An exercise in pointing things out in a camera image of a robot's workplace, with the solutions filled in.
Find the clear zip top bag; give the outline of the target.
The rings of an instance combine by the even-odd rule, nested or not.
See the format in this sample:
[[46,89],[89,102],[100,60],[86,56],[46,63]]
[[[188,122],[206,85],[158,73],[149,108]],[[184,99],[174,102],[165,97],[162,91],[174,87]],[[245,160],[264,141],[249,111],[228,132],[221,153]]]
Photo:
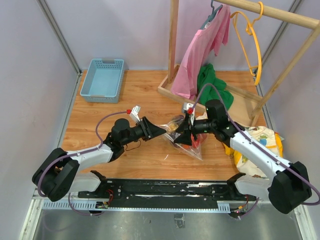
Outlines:
[[168,123],[159,125],[160,128],[166,131],[163,137],[181,153],[202,161],[202,145],[206,141],[207,136],[201,133],[194,137],[190,133],[187,136],[183,135],[181,137],[182,134],[176,130],[184,122],[184,118],[184,115],[176,115]]

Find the dark red fake apple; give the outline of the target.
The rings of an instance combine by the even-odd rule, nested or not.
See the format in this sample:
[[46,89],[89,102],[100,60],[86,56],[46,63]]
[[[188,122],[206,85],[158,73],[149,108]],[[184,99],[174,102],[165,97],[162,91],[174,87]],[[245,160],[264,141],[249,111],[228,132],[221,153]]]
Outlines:
[[170,134],[170,136],[171,136],[171,138],[172,138],[173,140],[175,140],[176,138],[178,138],[180,135],[181,135],[181,134],[180,134],[180,133],[177,133],[177,132],[172,132],[172,133]]

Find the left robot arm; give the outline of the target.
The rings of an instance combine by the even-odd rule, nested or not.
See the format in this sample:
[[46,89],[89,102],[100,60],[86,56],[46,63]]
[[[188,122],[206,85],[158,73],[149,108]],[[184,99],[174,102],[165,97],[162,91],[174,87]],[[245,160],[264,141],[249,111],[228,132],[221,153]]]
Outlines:
[[52,202],[76,192],[90,192],[96,198],[107,193],[103,176],[97,173],[81,171],[89,167],[109,163],[118,159],[125,146],[139,140],[149,141],[166,133],[166,130],[154,125],[143,117],[131,127],[125,118],[115,121],[106,139],[98,145],[77,151],[54,149],[33,174],[31,181],[36,185],[38,194]]

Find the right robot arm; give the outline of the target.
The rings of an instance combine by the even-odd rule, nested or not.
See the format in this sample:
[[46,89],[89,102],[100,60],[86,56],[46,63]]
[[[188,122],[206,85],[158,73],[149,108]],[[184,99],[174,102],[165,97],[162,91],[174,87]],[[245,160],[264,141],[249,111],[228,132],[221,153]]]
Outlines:
[[197,120],[194,105],[183,104],[184,120],[176,129],[179,137],[174,143],[190,146],[198,134],[213,134],[218,141],[247,157],[266,176],[239,173],[232,177],[226,188],[230,199],[255,196],[270,201],[279,212],[288,214],[312,196],[308,171],[301,162],[292,163],[255,140],[243,126],[230,118],[220,100],[208,101],[205,110],[207,118]]

